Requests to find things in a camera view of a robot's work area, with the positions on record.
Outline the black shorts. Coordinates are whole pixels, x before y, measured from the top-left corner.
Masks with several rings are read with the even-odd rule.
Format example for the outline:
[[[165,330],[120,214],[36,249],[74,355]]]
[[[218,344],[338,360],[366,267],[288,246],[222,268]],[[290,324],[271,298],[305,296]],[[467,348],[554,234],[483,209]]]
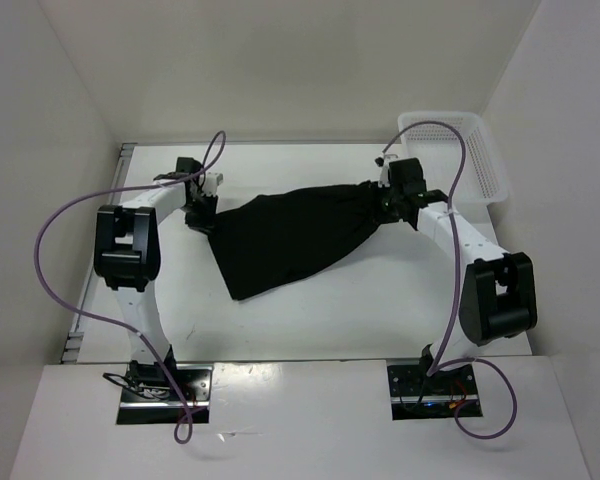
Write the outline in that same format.
[[[243,301],[320,273],[382,224],[377,183],[259,195],[220,212],[208,235],[229,295]]]

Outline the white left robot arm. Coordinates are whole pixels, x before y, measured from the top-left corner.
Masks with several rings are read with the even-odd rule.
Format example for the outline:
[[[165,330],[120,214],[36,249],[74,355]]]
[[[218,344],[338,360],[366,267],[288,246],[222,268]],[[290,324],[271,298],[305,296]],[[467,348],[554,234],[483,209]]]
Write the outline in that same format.
[[[211,231],[217,190],[224,177],[204,169],[197,160],[180,157],[175,170],[157,176],[149,189],[97,212],[94,270],[113,291],[123,322],[131,327],[127,373],[105,377],[142,398],[173,399],[180,385],[156,299],[155,280],[161,268],[159,225],[181,210],[194,230]]]

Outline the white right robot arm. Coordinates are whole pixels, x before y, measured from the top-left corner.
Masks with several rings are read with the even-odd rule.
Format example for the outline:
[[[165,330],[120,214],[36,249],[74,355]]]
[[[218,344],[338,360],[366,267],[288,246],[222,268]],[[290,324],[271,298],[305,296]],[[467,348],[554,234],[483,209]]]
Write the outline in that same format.
[[[423,349],[420,385],[440,393],[453,370],[483,348],[514,338],[537,325],[533,263],[491,242],[467,221],[441,190],[430,190],[418,159],[380,157],[378,182],[382,219],[404,221],[429,238],[453,261],[450,320],[442,337]]]

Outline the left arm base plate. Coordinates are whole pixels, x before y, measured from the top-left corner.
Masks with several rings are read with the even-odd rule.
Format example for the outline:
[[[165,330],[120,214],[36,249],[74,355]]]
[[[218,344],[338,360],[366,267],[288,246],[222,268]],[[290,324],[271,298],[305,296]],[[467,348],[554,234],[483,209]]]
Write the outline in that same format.
[[[208,424],[213,366],[178,364],[173,376],[191,410],[193,423]],[[137,370],[129,367],[124,375],[104,373],[103,377],[121,389],[117,425],[176,424],[185,421],[183,402],[163,375],[143,378]]]

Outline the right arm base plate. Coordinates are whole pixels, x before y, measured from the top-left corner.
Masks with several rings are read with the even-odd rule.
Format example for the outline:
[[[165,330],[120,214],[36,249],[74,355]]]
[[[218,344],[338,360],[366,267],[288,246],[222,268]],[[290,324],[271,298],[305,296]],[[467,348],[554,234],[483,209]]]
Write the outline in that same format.
[[[410,359],[389,361],[386,371],[394,421],[483,416],[471,366],[427,377]]]

